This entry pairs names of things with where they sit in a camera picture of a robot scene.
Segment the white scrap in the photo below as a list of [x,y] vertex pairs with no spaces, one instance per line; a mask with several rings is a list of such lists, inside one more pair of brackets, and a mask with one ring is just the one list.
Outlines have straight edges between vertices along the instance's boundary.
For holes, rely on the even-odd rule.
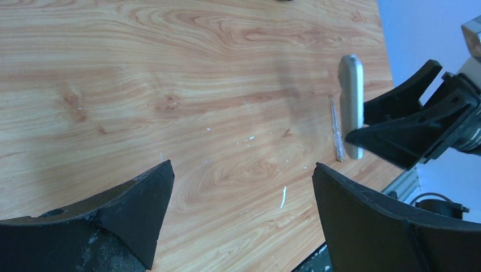
[[284,202],[285,202],[285,191],[287,190],[287,186],[284,186],[284,191],[282,191],[282,203],[281,203],[281,209],[284,207]]

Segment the wood grain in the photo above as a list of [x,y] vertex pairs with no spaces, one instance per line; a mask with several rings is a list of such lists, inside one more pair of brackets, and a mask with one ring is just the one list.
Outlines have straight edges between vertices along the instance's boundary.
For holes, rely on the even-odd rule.
[[315,162],[375,189],[399,174],[335,161],[349,53],[366,99],[391,88],[375,0],[1,1],[0,218],[171,159],[154,271],[290,271],[324,242]]

